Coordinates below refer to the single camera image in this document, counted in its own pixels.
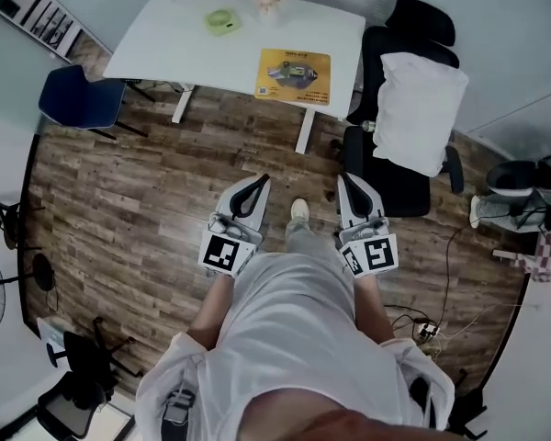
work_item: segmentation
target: shoe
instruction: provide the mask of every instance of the shoe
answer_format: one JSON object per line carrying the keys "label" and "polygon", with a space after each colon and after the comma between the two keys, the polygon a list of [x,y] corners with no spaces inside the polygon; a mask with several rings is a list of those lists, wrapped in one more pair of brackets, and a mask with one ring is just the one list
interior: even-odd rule
{"label": "shoe", "polygon": [[292,208],[290,209],[290,215],[292,216],[292,219],[301,217],[304,221],[307,221],[310,217],[308,203],[302,198],[295,199],[292,203]]}
{"label": "shoe", "polygon": [[474,196],[471,199],[471,205],[469,206],[469,224],[472,229],[477,229],[479,226],[478,220],[478,206],[479,206],[480,197]]}

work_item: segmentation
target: power strip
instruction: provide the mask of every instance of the power strip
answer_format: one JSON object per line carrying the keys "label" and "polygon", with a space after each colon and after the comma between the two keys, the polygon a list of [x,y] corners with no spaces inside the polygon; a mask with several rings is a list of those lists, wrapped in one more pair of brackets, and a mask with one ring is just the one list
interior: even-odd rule
{"label": "power strip", "polygon": [[419,323],[416,330],[421,338],[425,340],[434,338],[439,333],[439,327],[434,326],[431,323]]}

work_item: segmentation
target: white t-shirt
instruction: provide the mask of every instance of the white t-shirt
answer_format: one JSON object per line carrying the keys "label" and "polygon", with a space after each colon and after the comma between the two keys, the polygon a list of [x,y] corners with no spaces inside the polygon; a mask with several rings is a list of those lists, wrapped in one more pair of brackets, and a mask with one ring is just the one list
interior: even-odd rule
{"label": "white t-shirt", "polygon": [[178,334],[137,391],[145,441],[161,439],[165,401],[184,379],[198,386],[189,440],[235,441],[247,404],[271,390],[318,392],[388,424],[423,426],[409,386],[431,386],[444,429],[453,382],[410,339],[377,345],[355,328],[353,280],[338,263],[303,254],[256,256],[235,282],[216,348]]}

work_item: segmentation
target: desk leg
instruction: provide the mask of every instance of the desk leg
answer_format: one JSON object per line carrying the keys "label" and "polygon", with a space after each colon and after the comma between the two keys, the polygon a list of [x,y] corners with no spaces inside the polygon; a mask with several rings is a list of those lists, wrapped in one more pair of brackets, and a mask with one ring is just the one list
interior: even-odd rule
{"label": "desk leg", "polygon": [[314,109],[307,109],[304,114],[304,120],[302,121],[302,127],[300,128],[300,135],[298,136],[298,142],[296,142],[297,153],[306,152],[306,145],[309,143],[310,130],[312,129],[314,114]]}
{"label": "desk leg", "polygon": [[499,258],[500,260],[517,260],[518,254],[514,254],[512,252],[505,252],[504,250],[493,250],[492,256],[495,258]]}
{"label": "desk leg", "polygon": [[192,92],[195,85],[186,85],[186,84],[180,84],[182,88],[184,89],[184,92],[180,96],[180,100],[177,103],[177,108],[175,109],[175,113],[172,116],[172,122],[175,124],[179,124],[182,120],[182,115],[184,114],[184,111],[186,111],[187,102],[190,100],[190,97],[192,96]]}

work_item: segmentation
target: white pillow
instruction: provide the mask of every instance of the white pillow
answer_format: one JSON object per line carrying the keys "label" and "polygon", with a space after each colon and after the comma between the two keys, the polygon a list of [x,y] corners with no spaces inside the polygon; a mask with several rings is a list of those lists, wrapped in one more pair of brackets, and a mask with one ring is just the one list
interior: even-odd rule
{"label": "white pillow", "polygon": [[441,171],[469,79],[459,69],[408,52],[381,56],[374,157],[427,176]]}

